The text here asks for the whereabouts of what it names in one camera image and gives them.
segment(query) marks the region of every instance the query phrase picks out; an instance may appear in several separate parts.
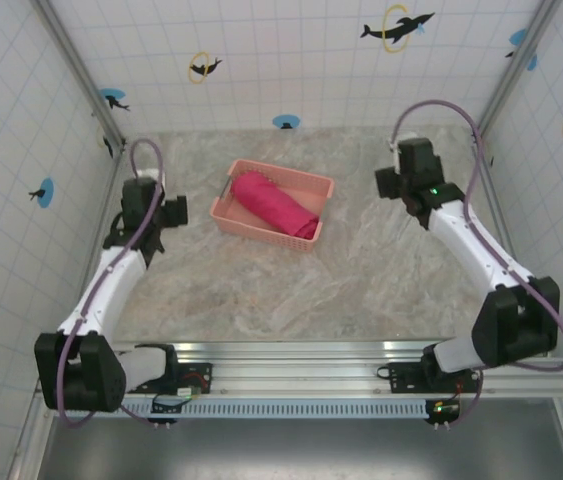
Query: black dolphin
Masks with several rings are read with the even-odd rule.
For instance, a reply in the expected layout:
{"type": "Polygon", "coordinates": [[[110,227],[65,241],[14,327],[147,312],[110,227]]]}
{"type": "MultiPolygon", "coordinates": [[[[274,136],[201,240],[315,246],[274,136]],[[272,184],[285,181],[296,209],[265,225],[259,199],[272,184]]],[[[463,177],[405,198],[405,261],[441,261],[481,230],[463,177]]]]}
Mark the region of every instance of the black dolphin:
{"type": "Polygon", "coordinates": [[[110,145],[110,142],[108,142],[108,139],[103,137],[103,143],[105,143],[105,146],[108,147],[108,153],[110,154],[110,158],[114,158],[114,152],[112,151],[112,145],[110,145]]]}
{"type": "Polygon", "coordinates": [[[110,105],[110,109],[113,109],[114,107],[118,107],[127,110],[128,112],[130,111],[129,105],[121,105],[119,101],[116,98],[114,98],[112,95],[106,95],[105,99],[108,101],[108,105],[110,105]]]}
{"type": "Polygon", "coordinates": [[[205,65],[201,65],[200,67],[197,67],[196,65],[190,65],[190,68],[194,73],[198,73],[199,75],[210,75],[217,68],[217,65],[219,65],[222,61],[223,60],[215,58],[214,63],[208,67],[207,73],[205,71],[205,65]]]}
{"type": "MultiPolygon", "coordinates": [[[[434,13],[430,13],[428,15],[419,15],[416,18],[410,17],[403,17],[397,20],[397,23],[400,23],[398,27],[391,28],[390,30],[385,31],[385,38],[391,38],[392,43],[397,43],[401,40],[401,37],[408,35],[409,33],[414,32],[420,25],[423,25],[425,22],[430,20],[434,13]]],[[[363,33],[361,34],[361,38],[365,37],[366,35],[371,35],[376,38],[383,38],[383,31],[382,30],[370,30],[370,27],[367,25],[363,26],[363,33]]]]}
{"type": "Polygon", "coordinates": [[[32,201],[34,197],[43,198],[43,196],[45,195],[45,190],[40,188],[36,192],[28,192],[28,195],[30,195],[30,201],[32,201]]]}

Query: blue circle sticker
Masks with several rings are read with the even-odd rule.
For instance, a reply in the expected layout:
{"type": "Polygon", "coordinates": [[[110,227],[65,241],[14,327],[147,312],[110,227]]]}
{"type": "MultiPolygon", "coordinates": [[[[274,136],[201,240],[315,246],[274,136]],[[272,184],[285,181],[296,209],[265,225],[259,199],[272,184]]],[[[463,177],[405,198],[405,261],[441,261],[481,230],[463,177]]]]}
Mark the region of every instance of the blue circle sticker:
{"type": "Polygon", "coordinates": [[[102,88],[99,90],[99,93],[102,97],[114,97],[117,100],[121,100],[125,97],[125,92],[123,90],[119,90],[118,88],[102,88]]]}
{"type": "Polygon", "coordinates": [[[279,115],[272,119],[272,125],[279,127],[281,130],[297,128],[300,123],[301,119],[296,115],[279,115]]]}
{"type": "Polygon", "coordinates": [[[42,191],[43,193],[37,195],[37,203],[41,208],[48,208],[50,206],[50,202],[52,201],[52,197],[54,196],[54,182],[50,177],[41,182],[39,191],[42,191]]]}

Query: cable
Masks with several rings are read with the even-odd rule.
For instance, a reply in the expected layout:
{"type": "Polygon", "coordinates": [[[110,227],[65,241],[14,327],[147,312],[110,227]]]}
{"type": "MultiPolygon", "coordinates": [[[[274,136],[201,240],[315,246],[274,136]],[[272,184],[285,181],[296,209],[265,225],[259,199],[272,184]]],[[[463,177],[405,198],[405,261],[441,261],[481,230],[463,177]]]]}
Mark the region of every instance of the cable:
{"type": "Polygon", "coordinates": [[[474,407],[477,406],[477,403],[481,398],[481,393],[483,392],[483,370],[475,370],[475,371],[479,372],[479,379],[477,380],[477,392],[475,393],[474,398],[470,402],[470,405],[468,405],[468,408],[466,408],[465,411],[459,410],[461,413],[459,414],[459,418],[457,418],[454,422],[452,422],[453,427],[459,425],[468,417],[468,415],[470,415],[470,413],[472,413],[474,407]]]}
{"type": "Polygon", "coordinates": [[[461,386],[462,386],[461,382],[458,382],[458,383],[457,383],[457,391],[456,391],[456,393],[455,393],[454,395],[452,395],[450,398],[447,398],[447,399],[445,399],[445,400],[443,400],[443,401],[444,401],[444,402],[449,402],[450,400],[454,400],[455,398],[460,397],[460,396],[461,396],[461,389],[462,389],[461,386]]]}
{"type": "MultiPolygon", "coordinates": [[[[468,189],[466,191],[465,199],[463,201],[463,216],[465,217],[465,220],[468,224],[468,227],[470,228],[470,231],[474,234],[477,240],[479,240],[479,243],[483,245],[483,247],[488,251],[488,253],[490,253],[495,258],[495,260],[499,263],[499,265],[501,265],[501,267],[504,268],[510,274],[510,276],[514,278],[519,283],[519,285],[521,285],[526,290],[526,292],[528,292],[537,302],[539,302],[539,304],[543,308],[545,308],[545,310],[550,314],[550,316],[554,319],[554,321],[558,325],[559,330],[561,330],[561,332],[563,333],[563,318],[561,317],[561,315],[559,315],[559,313],[554,309],[554,307],[550,305],[550,303],[545,298],[543,298],[541,294],[534,289],[534,287],[528,284],[525,280],[523,280],[523,278],[521,278],[521,276],[517,272],[515,272],[512,268],[510,268],[508,262],[506,262],[505,259],[501,255],[499,255],[496,249],[492,245],[490,245],[490,243],[486,240],[486,238],[481,234],[477,226],[472,222],[472,217],[470,216],[470,209],[469,209],[470,199],[472,198],[472,194],[474,193],[474,189],[477,184],[481,163],[485,162],[483,139],[481,138],[479,127],[477,126],[476,122],[472,119],[472,117],[470,117],[470,115],[468,115],[468,113],[458,105],[455,105],[454,103],[451,102],[447,102],[445,100],[425,100],[423,102],[415,103],[407,110],[405,110],[397,120],[394,130],[392,131],[392,139],[390,145],[392,146],[392,148],[395,148],[395,141],[397,138],[397,134],[405,117],[407,117],[414,110],[428,105],[441,105],[444,107],[451,108],[459,115],[461,115],[466,120],[466,122],[468,122],[470,128],[472,129],[472,134],[474,135],[474,139],[477,144],[477,161],[475,162],[474,169],[472,170],[470,183],[468,183],[468,189]]],[[[512,365],[520,368],[525,368],[527,370],[535,370],[538,372],[560,372],[563,370],[563,363],[555,367],[538,367],[535,365],[528,365],[520,362],[514,362],[512,363],[512,365]]]]}
{"type": "Polygon", "coordinates": [[[186,373],[184,376],[181,377],[181,380],[185,380],[186,378],[190,378],[190,377],[196,377],[199,379],[199,381],[201,382],[201,386],[203,388],[208,388],[208,382],[205,378],[203,378],[203,375],[201,375],[199,372],[190,372],[190,373],[186,373]]]}
{"type": "MultiPolygon", "coordinates": [[[[136,168],[136,164],[134,162],[134,152],[137,146],[141,143],[147,143],[152,147],[154,153],[157,156],[157,162],[159,164],[159,174],[157,177],[157,184],[155,186],[154,193],[152,194],[152,200],[150,202],[150,206],[148,207],[148,211],[146,212],[145,217],[143,218],[143,221],[139,225],[137,231],[134,232],[134,235],[130,237],[128,243],[123,247],[123,249],[119,252],[119,254],[112,259],[112,261],[108,264],[108,266],[101,272],[99,277],[96,279],[94,285],[92,286],[92,289],[90,290],[90,293],[88,294],[88,296],[85,299],[85,302],[83,303],[83,308],[79,312],[81,318],[79,318],[74,323],[74,326],[72,327],[72,331],[68,335],[68,338],[65,342],[65,345],[63,346],[63,349],[61,350],[61,355],[59,357],[59,369],[57,371],[57,410],[59,411],[59,417],[69,428],[77,428],[82,426],[94,415],[94,412],[90,412],[85,418],[79,420],[78,422],[72,422],[68,419],[65,413],[65,401],[63,396],[64,394],[63,380],[65,375],[65,365],[68,361],[68,354],[70,351],[70,347],[72,346],[72,342],[74,341],[74,338],[76,337],[77,332],[79,331],[81,325],[83,323],[87,323],[85,318],[88,315],[90,307],[92,306],[92,302],[94,302],[94,299],[96,298],[97,293],[101,288],[101,285],[103,285],[103,282],[108,277],[108,275],[110,275],[110,273],[114,271],[114,267],[121,261],[121,259],[126,255],[126,253],[128,253],[128,251],[130,251],[130,249],[134,247],[134,245],[136,245],[136,243],[139,241],[139,238],[141,238],[141,235],[143,235],[143,232],[145,231],[148,224],[152,220],[152,216],[154,215],[154,212],[156,211],[157,206],[159,205],[159,200],[161,197],[162,185],[163,185],[163,157],[161,156],[161,151],[159,150],[159,147],[152,140],[148,138],[139,138],[135,140],[132,143],[132,146],[130,147],[130,164],[132,165],[132,171],[134,172],[135,178],[138,178],[139,174],[136,168]]],[[[137,418],[137,419],[141,418],[141,417],[137,417],[136,415],[134,415],[134,413],[127,410],[123,405],[121,405],[121,409],[133,418],[137,418]]]]}
{"type": "Polygon", "coordinates": [[[68,353],[70,352],[70,347],[72,346],[74,337],[76,337],[77,331],[82,323],[83,320],[81,318],[74,323],[74,327],[72,327],[72,331],[70,332],[70,335],[68,335],[65,345],[63,346],[63,350],[61,350],[61,355],[59,356],[59,370],[57,371],[57,410],[59,410],[59,418],[63,420],[63,423],[65,423],[68,428],[79,428],[94,416],[94,412],[90,412],[85,418],[82,418],[77,422],[72,422],[65,414],[65,403],[63,397],[63,376],[65,375],[65,365],[68,363],[68,353]]]}
{"type": "Polygon", "coordinates": [[[144,425],[151,427],[151,428],[157,428],[157,424],[156,423],[152,423],[150,420],[148,420],[147,418],[144,417],[140,417],[139,415],[137,415],[136,413],[132,412],[131,410],[128,410],[125,406],[123,406],[123,404],[121,405],[121,410],[123,410],[128,416],[134,418],[136,421],[143,423],[144,425]]]}

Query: gray floor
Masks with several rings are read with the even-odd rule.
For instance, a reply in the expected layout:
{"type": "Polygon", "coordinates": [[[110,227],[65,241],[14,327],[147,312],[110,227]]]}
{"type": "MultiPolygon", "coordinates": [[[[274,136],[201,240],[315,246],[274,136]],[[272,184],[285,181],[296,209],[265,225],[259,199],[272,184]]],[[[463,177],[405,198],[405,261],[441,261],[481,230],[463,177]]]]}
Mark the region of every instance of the gray floor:
{"type": "Polygon", "coordinates": [[[57,423],[40,479],[563,480],[550,401],[482,401],[450,432],[423,420],[57,423]]]}
{"type": "MultiPolygon", "coordinates": [[[[432,140],[446,179],[465,188],[473,166],[468,131],[417,132],[432,140]]],[[[345,128],[162,135],[169,194],[188,196],[190,224],[164,231],[166,253],[156,255],[128,300],[116,339],[365,340],[468,332],[480,305],[458,262],[403,204],[378,198],[373,172],[391,162],[389,133],[345,128]],[[313,253],[219,232],[209,209],[237,158],[335,179],[313,253]]],[[[141,166],[155,164],[145,149],[138,157],[141,166]]],[[[129,176],[124,166],[118,181],[129,176]]],[[[493,231],[482,190],[473,204],[493,231]]]]}

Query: metal frame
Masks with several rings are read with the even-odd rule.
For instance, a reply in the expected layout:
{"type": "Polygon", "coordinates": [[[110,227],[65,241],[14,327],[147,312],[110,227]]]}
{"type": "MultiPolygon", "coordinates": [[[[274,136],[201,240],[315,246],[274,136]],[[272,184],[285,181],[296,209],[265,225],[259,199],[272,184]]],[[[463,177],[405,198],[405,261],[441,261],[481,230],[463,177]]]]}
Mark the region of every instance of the metal frame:
{"type": "MultiPolygon", "coordinates": [[[[45,23],[53,41],[75,75],[79,86],[101,122],[108,140],[120,151],[123,135],[109,109],[101,99],[98,89],[61,23],[51,0],[31,0],[32,5],[45,23]]],[[[526,38],[517,49],[510,68],[502,78],[486,109],[481,122],[482,134],[487,134],[514,85],[523,73],[541,35],[560,6],[560,0],[541,2],[526,38]]],[[[117,175],[120,155],[111,182],[117,175]]],[[[497,215],[497,199],[492,180],[485,167],[484,186],[490,207],[495,216],[499,236],[506,249],[511,250],[505,223],[497,215]]],[[[110,202],[108,189],[103,212],[110,202]]],[[[104,227],[97,238],[104,234],[104,227]]],[[[419,404],[425,395],[392,395],[389,383],[376,378],[378,366],[387,361],[418,360],[423,347],[433,340],[397,342],[252,342],[252,343],[175,343],[181,362],[209,361],[214,364],[213,389],[204,399],[215,405],[234,405],[249,401],[250,404],[272,400],[301,400],[324,403],[371,401],[381,404],[410,401],[419,404]]],[[[134,348],[133,344],[119,344],[117,351],[134,348]]],[[[560,358],[539,358],[534,362],[554,365],[560,358]]],[[[503,367],[485,374],[483,397],[506,398],[554,398],[556,414],[563,438],[563,372],[542,374],[503,367]]],[[[144,395],[128,396],[128,400],[145,402],[144,395]]],[[[32,401],[19,447],[15,453],[10,479],[37,478],[52,431],[55,412],[48,410],[40,391],[32,401]]]]}
{"type": "Polygon", "coordinates": [[[86,68],[79,52],[72,43],[72,40],[63,26],[63,22],[61,22],[61,19],[54,9],[52,2],[50,0],[30,0],[30,2],[44,23],[50,37],[52,37],[52,40],[63,57],[63,60],[73,73],[81,91],[88,99],[88,103],[101,123],[101,128],[103,129],[106,138],[110,143],[112,143],[112,145],[120,150],[123,145],[123,134],[112,118],[110,109],[101,98],[99,89],[96,87],[94,80],[92,80],[92,77],[90,76],[90,72],[86,68]]]}
{"type": "MultiPolygon", "coordinates": [[[[426,395],[390,392],[390,384],[376,377],[376,369],[388,361],[416,361],[422,349],[435,340],[386,342],[234,342],[234,343],[173,343],[179,361],[213,363],[212,392],[199,404],[211,403],[224,407],[221,418],[261,418],[243,415],[243,410],[230,410],[234,405],[250,406],[319,404],[354,406],[375,405],[361,415],[334,412],[320,418],[399,418],[389,416],[390,405],[417,405],[426,395]]],[[[134,348],[132,343],[114,345],[117,352],[134,348]]],[[[536,358],[537,365],[556,365],[561,358],[536,358]]],[[[563,372],[540,373],[515,367],[487,371],[484,377],[484,399],[554,398],[563,435],[563,372]]],[[[152,396],[128,395],[128,406],[146,405],[152,396]]],[[[56,412],[43,404],[39,391],[35,395],[29,421],[15,458],[10,479],[36,478],[56,412]]],[[[121,413],[101,415],[115,418],[121,413]]],[[[176,418],[176,415],[164,415],[176,418]]],[[[208,418],[202,408],[191,409],[186,418],[208,418]]],[[[297,418],[277,414],[276,418],[297,418]]]]}
{"type": "Polygon", "coordinates": [[[494,125],[506,100],[510,97],[514,86],[519,81],[519,78],[521,78],[528,62],[532,59],[532,55],[535,54],[539,40],[541,40],[541,37],[562,3],[562,0],[542,0],[540,2],[539,8],[530,26],[527,28],[525,38],[521,42],[521,45],[519,45],[519,48],[514,52],[512,63],[501,78],[494,95],[488,102],[488,106],[479,121],[481,135],[485,136],[494,125]]]}

